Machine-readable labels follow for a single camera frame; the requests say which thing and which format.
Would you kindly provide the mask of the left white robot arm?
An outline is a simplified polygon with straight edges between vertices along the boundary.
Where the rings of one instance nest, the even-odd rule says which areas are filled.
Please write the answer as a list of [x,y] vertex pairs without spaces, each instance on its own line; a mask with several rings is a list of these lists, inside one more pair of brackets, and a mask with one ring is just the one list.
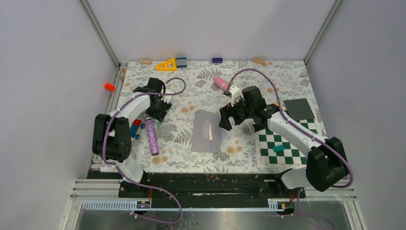
[[130,191],[137,197],[148,192],[148,183],[142,180],[144,170],[131,157],[130,128],[140,115],[162,122],[171,108],[170,97],[175,93],[166,84],[150,78],[147,85],[134,89],[130,99],[118,109],[95,117],[92,152],[99,155],[106,165],[117,169]]

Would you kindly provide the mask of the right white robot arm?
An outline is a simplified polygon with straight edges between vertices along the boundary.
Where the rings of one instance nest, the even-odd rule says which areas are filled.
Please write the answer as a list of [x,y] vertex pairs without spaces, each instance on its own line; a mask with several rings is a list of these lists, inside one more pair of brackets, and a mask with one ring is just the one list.
[[310,186],[323,192],[349,175],[345,151],[338,138],[324,138],[292,120],[278,105],[266,104],[256,86],[243,90],[232,86],[224,94],[231,101],[219,110],[220,128],[230,131],[230,118],[236,125],[252,119],[260,130],[280,135],[306,157],[305,167],[279,174],[280,181],[274,185],[278,196],[287,197],[293,189]]

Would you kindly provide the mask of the purple glitter microphone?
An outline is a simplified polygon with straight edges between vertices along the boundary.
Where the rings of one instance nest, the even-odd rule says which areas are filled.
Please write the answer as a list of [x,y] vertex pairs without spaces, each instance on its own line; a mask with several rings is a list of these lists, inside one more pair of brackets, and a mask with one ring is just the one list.
[[156,135],[156,129],[154,120],[152,118],[145,119],[145,129],[147,131],[147,138],[152,156],[159,155],[158,138]]

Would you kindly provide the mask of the blue red lego car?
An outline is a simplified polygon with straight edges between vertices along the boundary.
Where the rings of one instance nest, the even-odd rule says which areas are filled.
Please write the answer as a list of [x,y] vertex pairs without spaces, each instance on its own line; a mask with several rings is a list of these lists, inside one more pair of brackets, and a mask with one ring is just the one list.
[[140,130],[145,128],[145,123],[143,122],[143,120],[140,119],[136,119],[133,121],[131,127],[130,127],[130,136],[131,138],[134,138],[135,140],[139,140],[140,139]]

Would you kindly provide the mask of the black microphone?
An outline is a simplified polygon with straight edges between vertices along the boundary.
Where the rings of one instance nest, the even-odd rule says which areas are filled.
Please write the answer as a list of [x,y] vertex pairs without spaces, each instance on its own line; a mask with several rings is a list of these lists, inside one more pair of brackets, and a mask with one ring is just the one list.
[[248,125],[243,128],[243,132],[246,135],[253,135],[255,132],[261,131],[265,129],[263,125],[259,124],[253,124],[253,125]]

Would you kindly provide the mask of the pink toy microphone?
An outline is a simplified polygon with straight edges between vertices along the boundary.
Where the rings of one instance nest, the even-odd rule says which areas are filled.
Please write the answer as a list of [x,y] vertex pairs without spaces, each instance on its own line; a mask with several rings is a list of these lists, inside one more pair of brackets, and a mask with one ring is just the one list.
[[228,83],[225,80],[223,80],[222,78],[220,78],[219,76],[214,78],[214,83],[219,89],[221,89],[224,92],[226,91],[226,89],[228,87]]

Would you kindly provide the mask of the floral table mat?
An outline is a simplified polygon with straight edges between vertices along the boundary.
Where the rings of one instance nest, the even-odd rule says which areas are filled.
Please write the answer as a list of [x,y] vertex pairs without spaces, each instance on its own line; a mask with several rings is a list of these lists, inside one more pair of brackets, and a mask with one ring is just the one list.
[[157,71],[154,66],[130,62],[121,89],[118,105],[128,101],[136,87],[145,86],[151,77],[165,82],[172,97],[162,126],[155,125],[159,155],[152,156],[146,132],[133,140],[131,157],[138,167],[148,173],[273,173],[274,168],[257,165],[254,135],[246,135],[243,128],[252,124],[246,120],[227,131],[217,153],[192,152],[192,130],[196,112],[218,113],[230,98],[215,85],[219,76],[244,89],[257,86],[268,104],[306,98],[315,115],[318,134],[326,130],[316,102],[311,81],[303,61],[269,61],[267,66],[250,61],[189,61],[177,71]]

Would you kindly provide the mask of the yellow triangle toy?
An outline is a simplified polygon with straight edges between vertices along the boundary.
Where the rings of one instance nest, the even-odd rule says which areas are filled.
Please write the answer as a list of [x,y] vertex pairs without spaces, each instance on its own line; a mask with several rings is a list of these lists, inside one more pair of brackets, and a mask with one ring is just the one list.
[[157,71],[177,71],[176,59],[172,58],[156,65]]

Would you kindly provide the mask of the wooden block left back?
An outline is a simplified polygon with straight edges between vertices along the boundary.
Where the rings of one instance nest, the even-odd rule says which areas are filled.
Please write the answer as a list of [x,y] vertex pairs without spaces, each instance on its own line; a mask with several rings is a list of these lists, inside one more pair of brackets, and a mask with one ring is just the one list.
[[139,60],[139,63],[140,63],[140,64],[143,64],[143,65],[151,65],[151,64],[152,64],[152,60],[140,59],[140,60]]

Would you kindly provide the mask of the wooden block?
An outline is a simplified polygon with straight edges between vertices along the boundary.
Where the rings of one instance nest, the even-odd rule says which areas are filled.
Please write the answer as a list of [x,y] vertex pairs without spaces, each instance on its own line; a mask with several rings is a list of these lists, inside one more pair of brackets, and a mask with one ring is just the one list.
[[259,64],[259,65],[262,65],[262,66],[267,66],[268,65],[266,60],[261,59],[261,58],[253,58],[252,63]]
[[139,60],[139,63],[140,63],[140,64],[143,64],[143,65],[151,65],[151,64],[152,64],[152,60],[140,59],[140,60]]

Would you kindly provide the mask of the blue grey lego brick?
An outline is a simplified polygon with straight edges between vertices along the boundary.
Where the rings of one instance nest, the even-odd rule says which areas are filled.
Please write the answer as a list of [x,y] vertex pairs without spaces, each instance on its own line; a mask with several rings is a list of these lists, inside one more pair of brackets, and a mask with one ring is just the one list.
[[187,67],[187,58],[179,57],[175,59],[175,64],[177,68],[186,68]]

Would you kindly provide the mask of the orange red cylinder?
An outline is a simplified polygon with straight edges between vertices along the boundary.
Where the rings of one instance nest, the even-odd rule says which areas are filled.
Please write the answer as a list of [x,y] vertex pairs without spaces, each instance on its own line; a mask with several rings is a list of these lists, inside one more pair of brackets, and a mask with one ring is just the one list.
[[115,86],[110,83],[105,83],[104,88],[111,92],[115,91]]

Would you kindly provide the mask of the green white chessboard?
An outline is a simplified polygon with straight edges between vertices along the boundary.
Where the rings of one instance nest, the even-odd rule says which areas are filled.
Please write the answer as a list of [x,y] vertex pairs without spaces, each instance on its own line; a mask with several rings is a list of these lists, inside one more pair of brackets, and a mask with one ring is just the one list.
[[[302,168],[307,158],[297,147],[268,129],[255,132],[257,165],[261,168]],[[273,147],[284,145],[284,151],[274,152]]]

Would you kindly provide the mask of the teal block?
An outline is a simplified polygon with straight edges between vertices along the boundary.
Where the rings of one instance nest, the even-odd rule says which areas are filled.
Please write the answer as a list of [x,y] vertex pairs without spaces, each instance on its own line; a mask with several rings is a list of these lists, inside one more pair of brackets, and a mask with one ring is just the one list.
[[285,147],[284,147],[284,145],[278,145],[278,146],[274,146],[272,149],[274,152],[280,152],[280,151],[284,151]]

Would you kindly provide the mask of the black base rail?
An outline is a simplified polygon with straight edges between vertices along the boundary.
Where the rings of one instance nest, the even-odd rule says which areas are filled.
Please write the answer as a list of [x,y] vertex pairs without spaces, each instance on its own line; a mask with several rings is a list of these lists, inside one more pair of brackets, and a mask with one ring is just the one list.
[[[277,174],[259,173],[144,173],[143,188],[122,182],[117,173],[109,173],[118,181],[119,198],[145,198],[152,208],[267,208],[268,200],[290,201],[306,198],[305,191],[287,189]],[[148,187],[160,187],[174,197]]]

